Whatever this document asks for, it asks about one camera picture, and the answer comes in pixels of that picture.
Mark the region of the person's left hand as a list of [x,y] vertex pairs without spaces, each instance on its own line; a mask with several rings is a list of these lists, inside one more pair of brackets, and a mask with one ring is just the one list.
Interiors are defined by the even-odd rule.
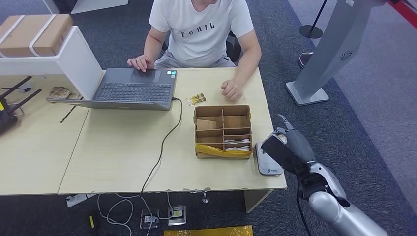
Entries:
[[233,79],[224,81],[221,89],[222,95],[232,102],[237,102],[243,94],[242,86]]

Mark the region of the person's right hand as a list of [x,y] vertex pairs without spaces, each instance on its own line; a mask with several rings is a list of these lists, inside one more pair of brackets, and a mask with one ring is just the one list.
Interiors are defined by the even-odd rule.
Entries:
[[154,69],[154,60],[146,55],[128,59],[127,64],[144,73],[149,69]]

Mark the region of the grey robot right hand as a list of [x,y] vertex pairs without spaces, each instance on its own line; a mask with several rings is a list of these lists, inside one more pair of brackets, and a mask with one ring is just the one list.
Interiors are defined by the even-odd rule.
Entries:
[[315,154],[306,137],[298,130],[294,129],[285,116],[279,114],[282,118],[286,128],[281,131],[285,134],[287,140],[287,147],[303,162],[316,162]]

